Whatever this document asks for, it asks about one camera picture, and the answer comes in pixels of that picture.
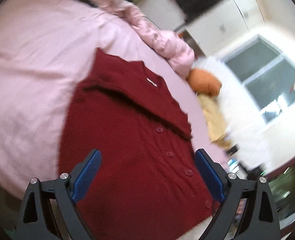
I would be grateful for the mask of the window with frame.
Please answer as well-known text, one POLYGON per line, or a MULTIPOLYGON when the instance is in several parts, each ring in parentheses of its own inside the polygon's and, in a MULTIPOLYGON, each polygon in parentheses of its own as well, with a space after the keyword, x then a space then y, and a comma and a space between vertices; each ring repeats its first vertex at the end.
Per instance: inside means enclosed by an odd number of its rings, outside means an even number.
POLYGON ((250 94, 266 123, 295 102, 295 64, 262 36, 225 56, 223 62, 250 94))

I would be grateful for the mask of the pink bed sheet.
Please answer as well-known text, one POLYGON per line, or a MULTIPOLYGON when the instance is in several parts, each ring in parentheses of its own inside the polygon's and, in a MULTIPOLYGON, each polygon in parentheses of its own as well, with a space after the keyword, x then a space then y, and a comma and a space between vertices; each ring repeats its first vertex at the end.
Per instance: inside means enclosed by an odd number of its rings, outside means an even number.
POLYGON ((199 102, 165 59, 121 18, 75 0, 4 0, 0 5, 0 186, 22 198, 31 178, 58 176, 58 145, 75 86, 96 48, 143 61, 188 115, 194 149, 227 166, 208 139, 199 102))

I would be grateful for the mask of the yellow pillow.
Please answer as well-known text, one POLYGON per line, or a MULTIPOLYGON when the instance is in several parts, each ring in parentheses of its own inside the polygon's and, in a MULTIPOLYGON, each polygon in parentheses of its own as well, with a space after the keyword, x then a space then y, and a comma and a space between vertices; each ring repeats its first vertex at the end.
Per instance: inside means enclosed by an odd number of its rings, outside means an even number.
POLYGON ((232 141, 228 139, 227 122, 216 98, 205 94, 198 94, 197 98, 205 116, 210 142, 224 150, 229 150, 232 147, 232 141))

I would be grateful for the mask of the dark red knit cardigan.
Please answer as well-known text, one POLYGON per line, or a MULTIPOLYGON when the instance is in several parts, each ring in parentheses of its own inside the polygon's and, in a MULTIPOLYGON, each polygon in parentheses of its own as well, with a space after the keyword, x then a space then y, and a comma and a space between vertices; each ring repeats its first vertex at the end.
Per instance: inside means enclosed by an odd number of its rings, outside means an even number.
POLYGON ((97 239, 177 239, 209 218, 187 115, 141 61, 98 49, 70 103, 58 170, 97 149, 99 172, 77 205, 97 239))

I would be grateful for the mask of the orange pillow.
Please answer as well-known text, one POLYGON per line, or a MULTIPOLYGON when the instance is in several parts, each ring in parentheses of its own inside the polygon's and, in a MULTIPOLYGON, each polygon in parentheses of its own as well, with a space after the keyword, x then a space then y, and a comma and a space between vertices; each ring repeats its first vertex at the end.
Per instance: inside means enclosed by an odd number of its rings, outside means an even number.
POLYGON ((222 83, 213 74, 200 68, 192 69, 186 81, 194 92, 208 96, 218 96, 222 87, 222 83))

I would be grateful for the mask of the white wardrobe cabinet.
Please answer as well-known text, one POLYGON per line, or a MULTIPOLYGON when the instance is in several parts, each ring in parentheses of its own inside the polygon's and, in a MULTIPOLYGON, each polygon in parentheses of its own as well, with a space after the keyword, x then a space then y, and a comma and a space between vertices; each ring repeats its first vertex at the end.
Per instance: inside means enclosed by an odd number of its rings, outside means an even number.
POLYGON ((138 6, 159 29, 186 31, 206 56, 264 21, 256 0, 221 0, 189 24, 173 0, 141 0, 138 6))

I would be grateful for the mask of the pink crumpled duvet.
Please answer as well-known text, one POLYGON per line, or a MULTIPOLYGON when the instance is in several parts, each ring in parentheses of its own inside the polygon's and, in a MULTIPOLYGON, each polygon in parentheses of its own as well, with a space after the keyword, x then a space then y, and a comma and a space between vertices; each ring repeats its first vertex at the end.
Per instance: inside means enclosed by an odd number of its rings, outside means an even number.
POLYGON ((126 21, 138 36, 158 55, 165 58, 179 76, 186 78, 195 54, 175 32, 155 27, 139 7, 127 0, 88 0, 100 9, 126 21))

